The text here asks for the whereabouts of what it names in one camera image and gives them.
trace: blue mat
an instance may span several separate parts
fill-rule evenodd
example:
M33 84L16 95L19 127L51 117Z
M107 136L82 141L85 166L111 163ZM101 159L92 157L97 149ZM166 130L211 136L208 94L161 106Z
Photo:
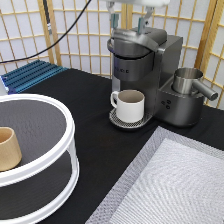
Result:
M3 75L2 79L10 92L21 93L65 70L67 70L67 68L36 60Z

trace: white mug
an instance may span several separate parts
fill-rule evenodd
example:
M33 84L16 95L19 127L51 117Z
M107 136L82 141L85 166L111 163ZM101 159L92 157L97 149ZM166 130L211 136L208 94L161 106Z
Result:
M117 104L114 102L114 95L117 95ZM117 117L125 123L135 123L144 116L145 96L137 90L114 91L110 101L116 108Z

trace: mesh mat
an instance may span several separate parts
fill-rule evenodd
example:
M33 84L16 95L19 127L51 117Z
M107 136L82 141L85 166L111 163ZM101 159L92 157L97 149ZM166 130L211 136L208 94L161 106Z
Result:
M86 224L109 223L112 215L117 210L118 206L121 204L124 197L127 195L130 188L140 176L141 172L165 138L224 160L224 152L159 127L145 144L140 153L128 166L126 171L107 194Z
M224 161L165 139L111 224L222 223Z

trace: espresso machine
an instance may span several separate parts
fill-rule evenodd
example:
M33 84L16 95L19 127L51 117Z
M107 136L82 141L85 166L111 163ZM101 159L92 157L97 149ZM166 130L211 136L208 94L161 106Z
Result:
M146 27L152 11L153 8L148 8L146 17L140 18L138 27L131 30L118 29L118 18L115 14L111 16L114 29L107 47L113 54L112 91L133 89L142 92L145 116L135 124L127 124L116 118L114 109L110 112L110 121L127 130L146 125L152 117L178 127L192 126L200 120L205 96L215 100L218 94L200 82L203 74L197 80L199 87L190 86L190 92L182 92L186 81L192 83L197 75L189 76L185 72L180 77L182 80L178 80L177 75L175 78L183 38Z

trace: black tablecloth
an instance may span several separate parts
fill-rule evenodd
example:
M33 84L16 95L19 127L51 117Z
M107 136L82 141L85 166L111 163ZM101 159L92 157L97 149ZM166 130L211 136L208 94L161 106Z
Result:
M64 103L76 126L78 184L66 203L42 223L85 223L158 126L224 150L224 111L205 106L201 121L192 128L152 119L136 132L116 129L109 121L111 85L109 79L71 69L26 91Z

